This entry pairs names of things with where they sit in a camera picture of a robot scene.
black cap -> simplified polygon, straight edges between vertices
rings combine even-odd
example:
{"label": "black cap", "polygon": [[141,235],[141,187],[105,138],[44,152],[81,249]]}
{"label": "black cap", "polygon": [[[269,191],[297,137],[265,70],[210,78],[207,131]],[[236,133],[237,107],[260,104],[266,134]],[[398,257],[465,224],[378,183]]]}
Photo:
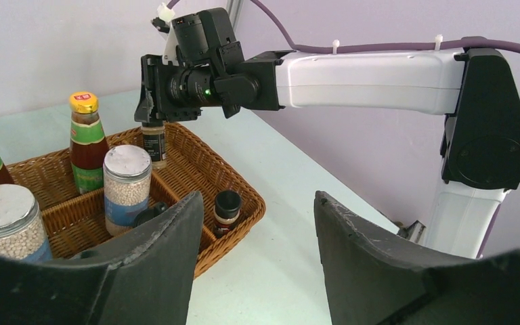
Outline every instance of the black cap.
{"label": "black cap", "polygon": [[214,212],[222,219],[234,218],[242,207],[242,198],[232,190],[218,193],[214,199]]}
{"label": "black cap", "polygon": [[154,120],[154,121],[149,122],[149,123],[143,122],[142,126],[143,127],[162,127],[164,124],[165,124],[164,121]]}
{"label": "black cap", "polygon": [[141,211],[135,218],[133,222],[133,228],[138,227],[139,225],[153,220],[158,217],[160,214],[165,212],[168,209],[168,206],[164,202],[158,202],[154,205],[154,207]]}

white lid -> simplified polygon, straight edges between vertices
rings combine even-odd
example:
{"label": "white lid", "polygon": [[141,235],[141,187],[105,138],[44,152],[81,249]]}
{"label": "white lid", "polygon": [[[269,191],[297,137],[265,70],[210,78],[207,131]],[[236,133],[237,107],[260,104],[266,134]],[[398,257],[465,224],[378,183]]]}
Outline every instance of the white lid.
{"label": "white lid", "polygon": [[13,184],[0,185],[0,236],[23,227],[35,214],[35,196],[28,188]]}
{"label": "white lid", "polygon": [[150,170],[152,161],[146,150],[139,146],[123,144],[111,148],[104,157],[104,166],[112,174],[121,177],[140,176]]}

metal bracket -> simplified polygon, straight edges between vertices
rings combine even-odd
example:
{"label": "metal bracket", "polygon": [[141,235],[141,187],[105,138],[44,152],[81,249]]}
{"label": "metal bracket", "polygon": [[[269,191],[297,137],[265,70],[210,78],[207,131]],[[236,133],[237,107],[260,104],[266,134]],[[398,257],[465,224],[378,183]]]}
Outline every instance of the metal bracket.
{"label": "metal bracket", "polygon": [[176,33],[173,28],[170,28],[167,44],[165,46],[165,53],[162,56],[162,64],[172,64],[179,66],[179,60],[176,53],[176,47],[178,46],[178,40],[176,39]]}
{"label": "metal bracket", "polygon": [[228,0],[226,3],[230,23],[232,23],[232,28],[235,31],[238,18],[240,17],[240,12],[242,11],[242,2],[242,0]]}

yellow bottle cap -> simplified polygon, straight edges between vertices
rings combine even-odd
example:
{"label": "yellow bottle cap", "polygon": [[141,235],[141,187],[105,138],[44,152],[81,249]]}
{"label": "yellow bottle cap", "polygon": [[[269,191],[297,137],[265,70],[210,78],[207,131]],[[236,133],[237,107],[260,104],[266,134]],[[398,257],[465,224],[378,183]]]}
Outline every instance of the yellow bottle cap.
{"label": "yellow bottle cap", "polygon": [[68,103],[73,112],[81,114],[94,113],[98,110],[97,96],[88,91],[79,91],[72,94],[68,99]]}

blue label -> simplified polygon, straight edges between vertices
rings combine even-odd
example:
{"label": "blue label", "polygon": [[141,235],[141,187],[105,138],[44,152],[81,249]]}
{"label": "blue label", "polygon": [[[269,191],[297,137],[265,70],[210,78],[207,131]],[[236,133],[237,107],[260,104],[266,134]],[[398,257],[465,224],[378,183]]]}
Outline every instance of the blue label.
{"label": "blue label", "polygon": [[27,257],[23,259],[23,261],[27,262],[46,262],[53,259],[53,254],[51,253],[51,247],[49,246],[49,240],[45,239],[45,242],[37,249],[35,252],[29,254]]}
{"label": "blue label", "polygon": [[148,198],[135,205],[119,205],[104,197],[104,214],[115,225],[132,226],[136,216],[146,209],[148,209]]}

